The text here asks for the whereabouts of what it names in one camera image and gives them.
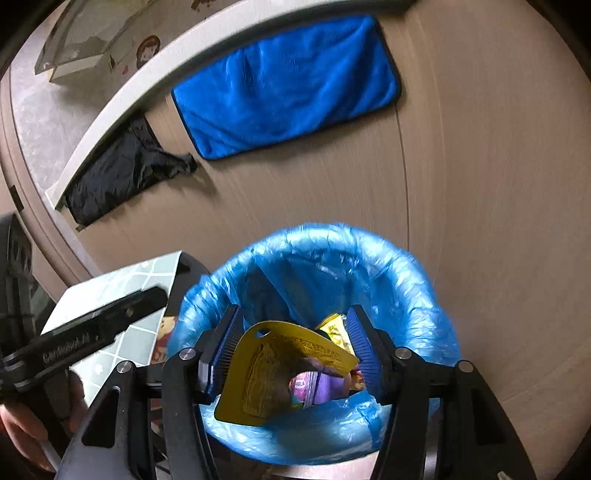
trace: finger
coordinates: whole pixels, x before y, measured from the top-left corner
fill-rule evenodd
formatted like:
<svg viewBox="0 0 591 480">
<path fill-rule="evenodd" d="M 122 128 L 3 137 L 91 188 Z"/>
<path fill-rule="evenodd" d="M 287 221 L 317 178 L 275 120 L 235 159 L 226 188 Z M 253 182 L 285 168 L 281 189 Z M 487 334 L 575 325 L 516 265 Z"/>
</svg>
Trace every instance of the finger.
<svg viewBox="0 0 591 480">
<path fill-rule="evenodd" d="M 86 415 L 87 411 L 88 407 L 86 406 L 83 398 L 72 399 L 72 413 L 70 414 L 70 418 L 68 420 L 68 428 L 72 433 L 77 430 L 78 425 L 84 418 L 84 415 Z"/>
<path fill-rule="evenodd" d="M 35 465 L 38 465 L 40 468 L 47 470 L 48 472 L 52 472 L 53 468 L 51 467 L 49 460 L 47 460 L 45 457 L 45 454 L 43 453 L 39 443 L 37 443 L 37 441 L 26 432 L 21 430 L 15 423 L 7 421 L 5 419 L 5 412 L 6 410 L 2 412 L 2 421 L 6 428 L 6 432 L 12 441 L 12 444 L 15 446 L 18 452 Z"/>
<path fill-rule="evenodd" d="M 0 406 L 0 416 L 6 430 L 20 429 L 36 440 L 47 440 L 47 429 L 31 410 L 22 403 Z"/>
<path fill-rule="evenodd" d="M 70 391 L 72 392 L 72 412 L 68 420 L 68 428 L 72 433 L 76 431 L 78 425 L 86 415 L 88 407 L 84 401 L 84 386 L 80 377 L 72 370 L 69 372 Z"/>
<path fill-rule="evenodd" d="M 70 370 L 68 373 L 68 378 L 70 381 L 70 391 L 74 395 L 74 398 L 84 398 L 84 385 L 82 385 L 82 380 L 80 377 L 74 372 Z"/>
</svg>

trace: blue trash bag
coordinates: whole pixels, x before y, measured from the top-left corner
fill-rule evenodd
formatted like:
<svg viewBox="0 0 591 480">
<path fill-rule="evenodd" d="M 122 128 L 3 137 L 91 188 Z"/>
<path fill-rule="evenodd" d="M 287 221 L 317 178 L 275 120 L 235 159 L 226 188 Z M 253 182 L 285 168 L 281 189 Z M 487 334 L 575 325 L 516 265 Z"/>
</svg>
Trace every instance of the blue trash bag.
<svg viewBox="0 0 591 480">
<path fill-rule="evenodd" d="M 279 231 L 202 277 L 185 295 L 168 355 L 193 346 L 232 303 L 242 306 L 245 328 L 289 320 L 309 329 L 360 304 L 397 346 L 429 362 L 454 365 L 460 359 L 452 323 L 418 261 L 347 225 L 311 223 Z M 208 434 L 241 455 L 280 465 L 335 463 L 375 452 L 390 413 L 362 391 L 248 427 L 217 421 L 216 404 L 200 406 Z"/>
</svg>

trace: black bag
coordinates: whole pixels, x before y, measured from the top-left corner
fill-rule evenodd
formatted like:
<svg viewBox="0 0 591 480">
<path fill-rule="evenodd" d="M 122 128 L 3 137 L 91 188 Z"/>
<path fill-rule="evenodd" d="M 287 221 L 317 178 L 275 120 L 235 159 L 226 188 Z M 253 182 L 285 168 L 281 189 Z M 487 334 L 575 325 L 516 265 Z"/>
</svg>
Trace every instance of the black bag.
<svg viewBox="0 0 591 480">
<path fill-rule="evenodd" d="M 197 169 L 191 154 L 165 152 L 143 115 L 113 136 L 66 189 L 66 205 L 79 225 L 90 225 L 160 180 Z"/>
</svg>

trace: yellow snack wrapper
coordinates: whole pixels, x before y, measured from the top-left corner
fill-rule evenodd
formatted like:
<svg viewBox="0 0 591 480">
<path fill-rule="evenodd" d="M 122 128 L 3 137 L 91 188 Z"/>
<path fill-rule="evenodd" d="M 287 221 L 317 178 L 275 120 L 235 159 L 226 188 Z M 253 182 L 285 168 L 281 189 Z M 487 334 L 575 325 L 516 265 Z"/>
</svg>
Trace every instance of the yellow snack wrapper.
<svg viewBox="0 0 591 480">
<path fill-rule="evenodd" d="M 322 330 L 323 332 L 326 332 L 335 345 L 339 345 L 339 347 L 347 350 L 351 355 L 355 354 L 353 346 L 351 345 L 351 340 L 349 339 L 349 334 L 345 329 L 342 314 L 333 313 L 332 315 L 329 315 L 324 320 L 322 320 L 315 330 Z M 365 383 L 363 382 L 363 376 L 361 375 L 359 369 L 355 368 L 351 372 L 351 379 L 353 381 L 351 390 L 365 390 Z"/>
<path fill-rule="evenodd" d="M 314 330 L 326 332 L 335 345 L 339 345 L 339 347 L 347 350 L 351 355 L 355 354 L 351 346 L 351 340 L 349 340 L 349 334 L 345 330 L 343 316 L 340 313 L 329 315 Z"/>
<path fill-rule="evenodd" d="M 358 363 L 356 356 L 299 325 L 257 323 L 238 342 L 214 416 L 262 426 L 291 408 L 289 383 L 297 374 L 317 371 L 345 377 Z"/>
</svg>

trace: black mount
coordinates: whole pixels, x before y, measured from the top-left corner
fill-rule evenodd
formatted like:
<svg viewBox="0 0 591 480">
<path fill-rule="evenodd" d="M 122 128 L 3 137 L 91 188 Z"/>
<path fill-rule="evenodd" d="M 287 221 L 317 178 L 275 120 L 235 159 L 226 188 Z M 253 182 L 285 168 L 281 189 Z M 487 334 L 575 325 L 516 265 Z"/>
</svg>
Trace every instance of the black mount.
<svg viewBox="0 0 591 480">
<path fill-rule="evenodd" d="M 408 348 L 396 348 L 384 332 L 375 332 L 386 346 L 396 386 L 384 401 L 392 404 L 392 411 L 371 480 L 426 478 L 430 398 L 441 401 L 430 478 L 535 480 L 511 422 L 470 362 L 432 364 Z M 211 330 L 205 332 L 194 348 L 183 349 L 164 364 L 136 368 L 121 362 L 72 438 L 57 479 L 154 480 L 148 399 L 160 397 L 173 480 L 218 480 L 196 407 L 211 403 L 197 373 L 199 359 L 215 337 Z"/>
</svg>

